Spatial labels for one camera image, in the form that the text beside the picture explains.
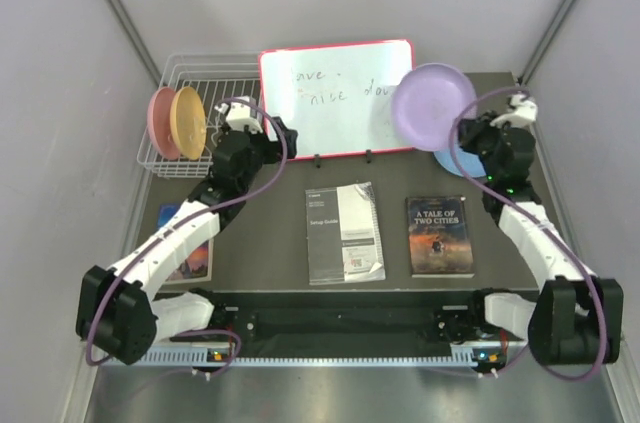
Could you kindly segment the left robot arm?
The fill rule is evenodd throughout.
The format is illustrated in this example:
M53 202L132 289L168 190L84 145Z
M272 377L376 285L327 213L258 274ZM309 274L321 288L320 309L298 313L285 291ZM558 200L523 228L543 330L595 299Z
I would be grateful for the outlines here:
M99 348L108 358L131 365L159 341L186 335L212 340L224 333L225 313L203 292L156 295L188 256L213 240L256 196L251 186L263 166L283 167L296 156L297 131L278 117L269 122L276 140L261 131L226 130L207 176L175 215L128 256L85 273L76 333L88 350Z

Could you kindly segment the pink plate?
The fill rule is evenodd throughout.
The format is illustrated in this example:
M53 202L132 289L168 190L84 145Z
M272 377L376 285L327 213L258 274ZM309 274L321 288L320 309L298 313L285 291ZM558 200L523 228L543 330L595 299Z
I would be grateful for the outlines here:
M173 142L170 126L170 111L176 91L170 87L159 88L151 97L147 108L147 130L154 149L170 161L180 157Z

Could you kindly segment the red framed whiteboard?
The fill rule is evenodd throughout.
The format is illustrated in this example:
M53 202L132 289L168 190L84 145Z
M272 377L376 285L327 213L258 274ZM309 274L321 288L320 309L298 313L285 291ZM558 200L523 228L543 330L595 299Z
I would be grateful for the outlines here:
M258 57L264 109L298 132L297 158L404 151L391 98L414 68L406 39L273 49Z

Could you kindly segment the blue sunset cover book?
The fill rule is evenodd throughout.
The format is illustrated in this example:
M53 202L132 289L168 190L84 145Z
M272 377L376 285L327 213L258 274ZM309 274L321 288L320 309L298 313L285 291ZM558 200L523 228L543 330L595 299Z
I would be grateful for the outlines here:
M157 227L168 223L178 211L179 204L162 204L159 207ZM208 240L196 248L179 265L165 282L166 286L210 281L213 267L213 241Z

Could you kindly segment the yellow plate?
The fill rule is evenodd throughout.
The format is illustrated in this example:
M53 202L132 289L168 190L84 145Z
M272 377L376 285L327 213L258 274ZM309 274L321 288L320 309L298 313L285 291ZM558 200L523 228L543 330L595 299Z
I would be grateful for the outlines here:
M171 137L181 155L198 160L206 146L207 119L198 92L185 86L173 97L169 122Z

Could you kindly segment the purple plate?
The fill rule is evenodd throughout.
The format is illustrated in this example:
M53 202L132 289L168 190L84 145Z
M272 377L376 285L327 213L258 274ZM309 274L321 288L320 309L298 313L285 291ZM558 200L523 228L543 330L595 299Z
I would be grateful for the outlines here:
M391 98L391 121L407 146L436 152L448 147L454 120L476 99L471 80L457 68L427 63L407 73Z

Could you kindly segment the Tale of Two Cities book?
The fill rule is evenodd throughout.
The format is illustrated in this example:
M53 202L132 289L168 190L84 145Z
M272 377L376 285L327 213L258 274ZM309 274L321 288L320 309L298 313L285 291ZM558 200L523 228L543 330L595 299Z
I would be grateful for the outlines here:
M465 203L466 198L462 195L406 199L413 278L471 278L475 275Z

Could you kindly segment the black white setup guide booklet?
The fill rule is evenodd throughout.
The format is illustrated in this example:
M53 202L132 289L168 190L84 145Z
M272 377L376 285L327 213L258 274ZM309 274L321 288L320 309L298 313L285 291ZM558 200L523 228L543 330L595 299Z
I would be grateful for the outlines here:
M386 269L370 182L305 192L309 283L382 281Z

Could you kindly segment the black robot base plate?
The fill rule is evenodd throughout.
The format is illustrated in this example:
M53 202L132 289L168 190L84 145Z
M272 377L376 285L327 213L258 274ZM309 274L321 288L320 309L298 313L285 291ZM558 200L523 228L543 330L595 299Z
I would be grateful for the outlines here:
M210 325L235 331L241 356L358 358L448 356L454 344L513 346L513 335L472 327L472 291L202 291Z

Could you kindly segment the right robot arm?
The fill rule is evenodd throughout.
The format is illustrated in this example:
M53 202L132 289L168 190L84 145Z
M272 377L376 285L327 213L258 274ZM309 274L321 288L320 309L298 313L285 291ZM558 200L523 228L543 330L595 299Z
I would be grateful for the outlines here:
M624 293L579 261L549 221L529 179L536 140L488 112L457 123L454 137L486 173L483 206L512 241L539 287L530 302L503 290L482 292L467 313L469 331L487 339L501 328L526 340L543 366L614 363L620 352Z

